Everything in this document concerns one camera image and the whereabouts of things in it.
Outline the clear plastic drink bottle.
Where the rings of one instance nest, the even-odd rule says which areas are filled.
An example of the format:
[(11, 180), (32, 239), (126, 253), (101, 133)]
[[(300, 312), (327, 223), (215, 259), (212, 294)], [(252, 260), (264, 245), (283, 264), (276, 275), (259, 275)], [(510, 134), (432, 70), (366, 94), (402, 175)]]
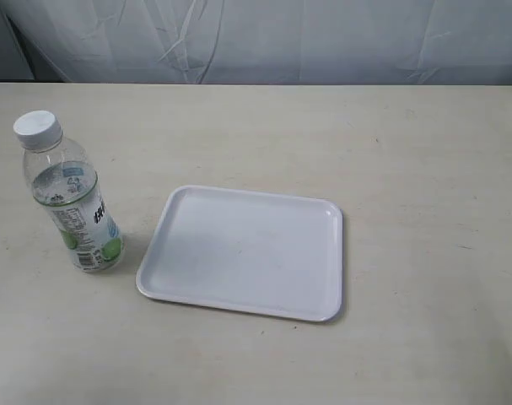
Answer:
[(31, 111), (13, 124), (23, 150), (24, 178), (50, 216), (73, 265), (86, 273), (120, 261), (124, 240), (100, 193), (98, 173), (84, 148), (64, 135), (49, 111)]

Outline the white rectangular plastic tray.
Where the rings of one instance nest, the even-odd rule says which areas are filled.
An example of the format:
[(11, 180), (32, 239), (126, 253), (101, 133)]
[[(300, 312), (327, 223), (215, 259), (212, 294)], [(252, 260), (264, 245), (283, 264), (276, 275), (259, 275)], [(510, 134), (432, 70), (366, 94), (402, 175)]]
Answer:
[(330, 321), (344, 298), (342, 211), (317, 198), (179, 187), (136, 285), (151, 300)]

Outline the white wrinkled backdrop curtain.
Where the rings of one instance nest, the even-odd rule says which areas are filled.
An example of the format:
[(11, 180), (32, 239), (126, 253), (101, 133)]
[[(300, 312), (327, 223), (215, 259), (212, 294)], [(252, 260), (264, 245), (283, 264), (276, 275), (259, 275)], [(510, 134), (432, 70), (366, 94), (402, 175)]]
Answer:
[(512, 1), (0, 1), (0, 81), (512, 85)]

